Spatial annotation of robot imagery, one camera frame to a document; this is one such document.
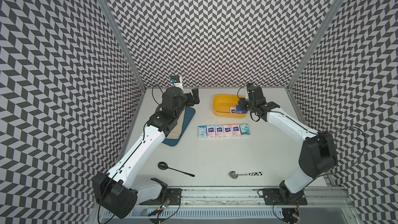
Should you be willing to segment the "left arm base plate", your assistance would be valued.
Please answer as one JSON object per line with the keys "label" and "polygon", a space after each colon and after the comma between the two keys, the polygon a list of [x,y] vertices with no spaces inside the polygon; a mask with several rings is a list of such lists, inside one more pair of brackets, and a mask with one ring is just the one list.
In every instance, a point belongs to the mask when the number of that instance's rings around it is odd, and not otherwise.
{"label": "left arm base plate", "polygon": [[154,200],[148,200],[140,205],[149,205],[149,206],[160,206],[162,205],[167,198],[171,199],[171,206],[179,205],[181,202],[182,189],[181,188],[167,188],[166,190],[162,190],[159,197]]}

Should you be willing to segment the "dark blue Tempo tissue pack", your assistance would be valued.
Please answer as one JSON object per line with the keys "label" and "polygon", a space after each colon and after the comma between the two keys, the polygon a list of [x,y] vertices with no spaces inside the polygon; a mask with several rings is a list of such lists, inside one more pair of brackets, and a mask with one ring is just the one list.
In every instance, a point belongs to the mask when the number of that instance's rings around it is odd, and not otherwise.
{"label": "dark blue Tempo tissue pack", "polygon": [[237,114],[247,114],[247,111],[241,110],[241,109],[236,109]]}

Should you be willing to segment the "mint green tissue pack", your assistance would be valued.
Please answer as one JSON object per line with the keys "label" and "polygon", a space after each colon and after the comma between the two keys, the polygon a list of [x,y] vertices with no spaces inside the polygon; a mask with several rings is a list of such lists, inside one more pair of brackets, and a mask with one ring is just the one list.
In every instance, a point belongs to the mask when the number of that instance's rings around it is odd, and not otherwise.
{"label": "mint green tissue pack", "polygon": [[246,123],[240,124],[240,133],[242,136],[244,135],[250,135],[250,129],[249,129],[249,125]]}

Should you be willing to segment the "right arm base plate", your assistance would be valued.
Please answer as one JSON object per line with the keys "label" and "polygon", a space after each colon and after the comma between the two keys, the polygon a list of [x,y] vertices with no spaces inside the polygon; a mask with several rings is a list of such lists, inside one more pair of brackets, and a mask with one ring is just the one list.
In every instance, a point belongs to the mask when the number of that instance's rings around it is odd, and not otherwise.
{"label": "right arm base plate", "polygon": [[292,194],[280,188],[264,188],[261,189],[262,197],[265,205],[272,206],[275,203],[279,205],[308,205],[304,191]]}

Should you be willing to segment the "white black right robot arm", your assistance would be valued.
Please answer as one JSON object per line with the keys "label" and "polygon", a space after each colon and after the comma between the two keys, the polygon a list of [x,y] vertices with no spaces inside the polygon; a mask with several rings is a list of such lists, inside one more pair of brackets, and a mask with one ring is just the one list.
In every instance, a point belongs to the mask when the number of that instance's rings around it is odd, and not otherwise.
{"label": "white black right robot arm", "polygon": [[294,203],[304,195],[304,189],[322,173],[337,165],[337,152],[330,132],[312,129],[288,115],[275,102],[268,102],[261,87],[248,83],[247,97],[238,97],[238,106],[255,114],[289,135],[301,147],[296,170],[279,185],[282,203]]}

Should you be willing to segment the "light blue cartoon tissue pack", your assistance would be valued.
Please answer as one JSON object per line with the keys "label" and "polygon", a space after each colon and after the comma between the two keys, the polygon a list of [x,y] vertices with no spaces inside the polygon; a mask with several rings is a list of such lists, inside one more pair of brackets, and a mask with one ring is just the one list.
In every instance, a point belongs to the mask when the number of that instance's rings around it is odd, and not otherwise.
{"label": "light blue cartoon tissue pack", "polygon": [[198,138],[199,139],[207,138],[207,126],[198,127]]}

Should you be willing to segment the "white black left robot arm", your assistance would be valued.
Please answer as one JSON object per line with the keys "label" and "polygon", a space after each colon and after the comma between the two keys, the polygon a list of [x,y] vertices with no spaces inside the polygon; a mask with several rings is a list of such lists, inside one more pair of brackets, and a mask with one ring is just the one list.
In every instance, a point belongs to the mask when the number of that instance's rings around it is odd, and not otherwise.
{"label": "white black left robot arm", "polygon": [[137,142],[108,172],[98,172],[92,178],[95,200],[101,207],[123,219],[137,204],[167,201],[167,184],[163,181],[152,178],[146,184],[133,183],[153,151],[177,126],[184,109],[199,103],[198,88],[189,93],[179,87],[166,89],[162,103],[145,122]]}

